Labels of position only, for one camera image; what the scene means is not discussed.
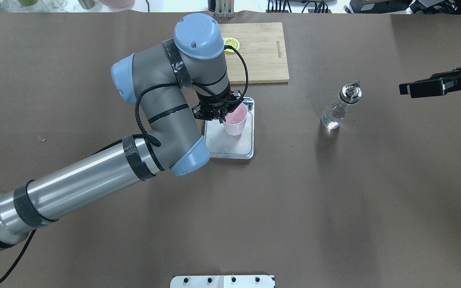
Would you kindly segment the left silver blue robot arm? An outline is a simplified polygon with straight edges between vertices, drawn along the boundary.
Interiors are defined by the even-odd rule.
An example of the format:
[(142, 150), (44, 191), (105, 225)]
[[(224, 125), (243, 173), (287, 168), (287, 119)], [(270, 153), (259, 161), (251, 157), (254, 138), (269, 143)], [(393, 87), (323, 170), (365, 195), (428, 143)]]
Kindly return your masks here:
[(231, 90), (225, 49), (216, 19), (192, 13), (177, 22), (174, 38), (113, 64), (111, 77), (121, 97), (134, 104), (141, 134), (0, 192), (0, 251), (161, 171), (183, 176), (204, 166), (210, 153), (195, 121), (225, 122), (244, 98)]

